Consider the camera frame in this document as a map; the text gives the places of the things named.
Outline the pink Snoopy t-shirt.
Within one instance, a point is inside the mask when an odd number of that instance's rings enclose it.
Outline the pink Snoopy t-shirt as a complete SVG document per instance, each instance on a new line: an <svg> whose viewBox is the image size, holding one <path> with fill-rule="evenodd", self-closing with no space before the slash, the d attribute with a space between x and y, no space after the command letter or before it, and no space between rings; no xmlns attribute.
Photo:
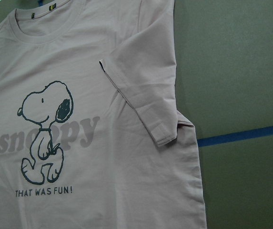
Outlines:
<svg viewBox="0 0 273 229"><path fill-rule="evenodd" d="M0 229L204 229L172 0L55 0L0 23Z"/></svg>

